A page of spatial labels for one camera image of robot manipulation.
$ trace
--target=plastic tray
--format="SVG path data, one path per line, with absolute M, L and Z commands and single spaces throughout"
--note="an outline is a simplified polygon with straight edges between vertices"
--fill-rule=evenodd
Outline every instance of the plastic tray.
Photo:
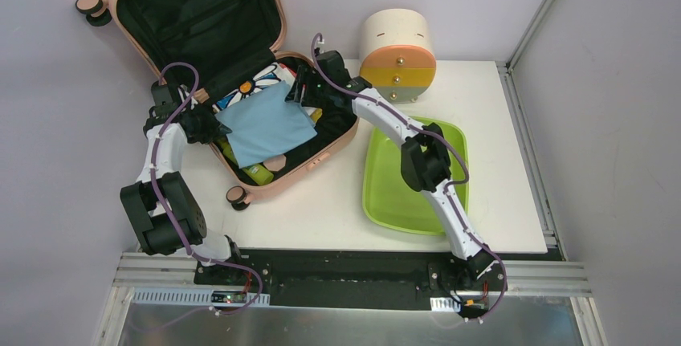
M 437 123 L 445 139 L 467 163 L 466 137 L 459 128 L 439 120 L 414 117 L 424 124 Z M 463 178 L 463 170 L 450 153 L 452 178 Z M 456 193 L 468 211 L 468 184 L 456 185 Z M 400 174 L 400 150 L 383 132 L 374 128 L 366 155 L 362 206 L 373 222 L 414 234 L 443 235 L 437 215 L 428 201 L 414 192 Z

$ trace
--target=suitcase wheel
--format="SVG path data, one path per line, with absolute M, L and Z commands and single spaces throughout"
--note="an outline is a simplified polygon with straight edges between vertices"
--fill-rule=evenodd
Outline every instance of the suitcase wheel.
M 248 197 L 248 192 L 238 185 L 230 188 L 225 196 L 232 208 L 237 211 L 243 211 L 251 205 L 252 197 Z
M 91 26 L 104 26 L 112 20 L 104 0 L 76 0 L 75 9 L 85 14 L 85 19 Z

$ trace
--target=suitcase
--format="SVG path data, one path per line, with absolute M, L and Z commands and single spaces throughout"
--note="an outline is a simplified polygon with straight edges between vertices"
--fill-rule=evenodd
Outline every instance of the suitcase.
M 157 75 L 175 61 L 194 65 L 200 75 L 200 89 L 194 96 L 199 106 L 212 107 L 274 61 L 293 71 L 310 64 L 299 53 L 279 51 L 286 35 L 280 0 L 78 0 L 76 8 L 93 26 L 113 19 Z M 182 69 L 170 70 L 165 79 L 187 86 L 194 81 L 191 72 Z M 322 107 L 317 135 L 285 153 L 284 167 L 266 185 L 257 185 L 211 144 L 242 187 L 237 193 L 230 189 L 228 200 L 239 210 L 253 200 L 283 192 L 343 149 L 357 132 L 357 124 L 349 110 L 332 104 Z

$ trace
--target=drawer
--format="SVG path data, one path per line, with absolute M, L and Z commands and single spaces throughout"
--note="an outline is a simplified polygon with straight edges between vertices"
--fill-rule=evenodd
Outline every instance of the drawer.
M 365 67 L 360 75 L 374 87 L 429 87 L 435 77 L 434 67 Z

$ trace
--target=folded clothes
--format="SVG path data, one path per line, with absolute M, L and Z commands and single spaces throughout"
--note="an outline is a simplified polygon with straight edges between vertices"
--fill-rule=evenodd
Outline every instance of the folded clothes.
M 290 151 L 316 136 L 314 122 L 298 103 L 287 103 L 291 85 L 271 85 L 231 104 L 215 117 L 232 130 L 227 139 L 239 168 Z

